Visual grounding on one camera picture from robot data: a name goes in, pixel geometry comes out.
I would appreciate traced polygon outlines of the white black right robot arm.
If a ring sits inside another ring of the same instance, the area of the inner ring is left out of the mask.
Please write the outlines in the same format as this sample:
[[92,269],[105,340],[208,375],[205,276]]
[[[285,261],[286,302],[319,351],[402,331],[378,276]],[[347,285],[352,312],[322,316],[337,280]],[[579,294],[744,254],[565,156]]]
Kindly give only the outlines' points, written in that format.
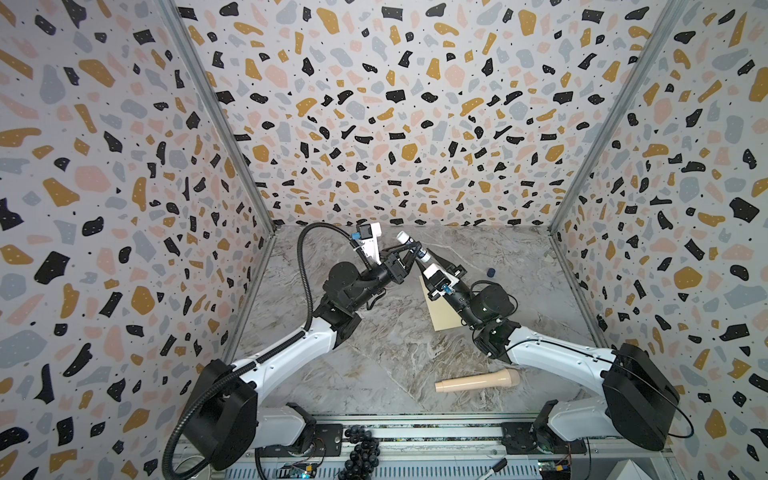
[[419,265],[430,300],[443,299],[473,334],[486,357],[532,367],[571,380],[590,397],[549,401],[533,428],[539,444],[588,437],[621,437],[648,451],[661,451],[679,413],[679,394],[639,347],[580,345],[536,332],[512,320],[517,304],[496,282],[464,282],[461,266],[434,256]]

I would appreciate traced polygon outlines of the cream paper envelope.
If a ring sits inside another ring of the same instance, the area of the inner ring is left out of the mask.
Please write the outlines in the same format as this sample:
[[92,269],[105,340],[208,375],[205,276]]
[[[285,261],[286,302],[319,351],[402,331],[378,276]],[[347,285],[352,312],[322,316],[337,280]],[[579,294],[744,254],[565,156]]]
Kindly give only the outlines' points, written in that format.
[[461,317],[443,298],[429,299],[429,292],[422,277],[419,278],[429,317],[436,332],[463,327]]

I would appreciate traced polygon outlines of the blue white glue stick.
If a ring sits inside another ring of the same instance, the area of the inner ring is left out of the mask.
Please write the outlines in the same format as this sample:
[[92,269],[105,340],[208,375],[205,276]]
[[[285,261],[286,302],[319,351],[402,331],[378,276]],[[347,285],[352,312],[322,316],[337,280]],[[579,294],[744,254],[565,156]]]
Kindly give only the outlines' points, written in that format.
[[413,253],[416,261],[420,265],[427,267],[433,261],[433,255],[431,254],[430,250],[423,246],[420,242],[417,242],[405,231],[400,231],[397,234],[396,239],[401,245],[406,246],[408,251]]

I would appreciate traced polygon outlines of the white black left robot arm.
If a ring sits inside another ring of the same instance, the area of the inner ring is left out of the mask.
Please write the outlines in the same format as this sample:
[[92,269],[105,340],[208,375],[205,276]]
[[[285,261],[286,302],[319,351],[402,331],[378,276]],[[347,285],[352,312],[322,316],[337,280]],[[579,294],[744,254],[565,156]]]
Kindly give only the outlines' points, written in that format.
[[350,262],[334,265],[309,323],[261,353],[206,365],[164,449],[164,478],[191,479],[207,467],[224,470],[251,448],[308,449],[314,420],[295,403],[262,409],[261,402],[349,339],[361,322],[359,309],[374,305],[389,284],[403,283],[420,250],[415,241],[389,248],[364,271]]

